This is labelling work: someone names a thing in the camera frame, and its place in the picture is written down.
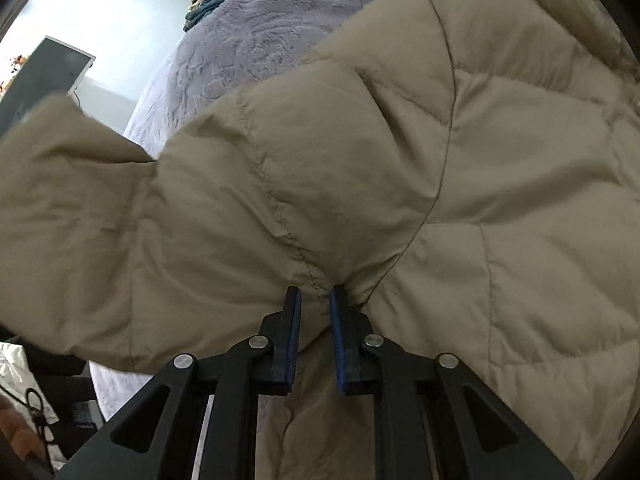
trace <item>silver screw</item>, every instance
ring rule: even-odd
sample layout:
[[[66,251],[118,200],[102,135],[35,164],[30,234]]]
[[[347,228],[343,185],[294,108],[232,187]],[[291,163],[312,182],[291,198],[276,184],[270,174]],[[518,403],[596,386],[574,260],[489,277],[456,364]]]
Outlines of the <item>silver screw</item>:
[[[364,338],[364,344],[367,346],[373,346],[373,348],[379,348],[385,343],[385,338],[378,334],[369,334]]]
[[[189,368],[193,364],[193,357],[188,354],[180,354],[178,357],[174,359],[174,366],[176,368],[180,368],[180,370],[184,370],[185,368]]]
[[[269,344],[269,340],[263,335],[254,335],[251,339],[249,339],[249,346],[251,348],[255,348],[256,350],[260,350]]]
[[[438,358],[438,362],[440,363],[440,366],[442,366],[443,368],[448,368],[449,370],[453,370],[453,368],[458,366],[460,361],[453,354],[442,354]]]

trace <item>wall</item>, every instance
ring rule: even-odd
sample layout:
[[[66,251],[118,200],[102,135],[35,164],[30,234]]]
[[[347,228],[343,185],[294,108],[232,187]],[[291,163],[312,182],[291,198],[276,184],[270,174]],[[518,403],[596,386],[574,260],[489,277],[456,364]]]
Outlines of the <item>wall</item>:
[[[82,109],[119,132],[183,36],[187,0],[31,0],[0,43],[0,64],[46,35],[96,56],[78,89]]]

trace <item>gray screen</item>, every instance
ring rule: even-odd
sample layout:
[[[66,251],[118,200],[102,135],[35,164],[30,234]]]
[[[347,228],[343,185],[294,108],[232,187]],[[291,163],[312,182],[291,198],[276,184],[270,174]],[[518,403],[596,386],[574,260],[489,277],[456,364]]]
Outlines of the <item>gray screen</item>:
[[[49,94],[68,93],[92,61],[87,54],[45,38],[0,100],[0,136]]]

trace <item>beige puffer jacket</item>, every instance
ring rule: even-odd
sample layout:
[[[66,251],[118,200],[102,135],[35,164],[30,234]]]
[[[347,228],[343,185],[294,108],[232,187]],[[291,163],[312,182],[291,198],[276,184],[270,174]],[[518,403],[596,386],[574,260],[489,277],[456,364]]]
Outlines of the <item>beige puffer jacket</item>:
[[[344,282],[407,351],[460,355],[592,478],[638,410],[637,65],[593,0],[376,0],[159,161],[50,101],[0,143],[0,321],[154,372],[303,291],[296,389],[259,479],[370,479],[335,386]]]

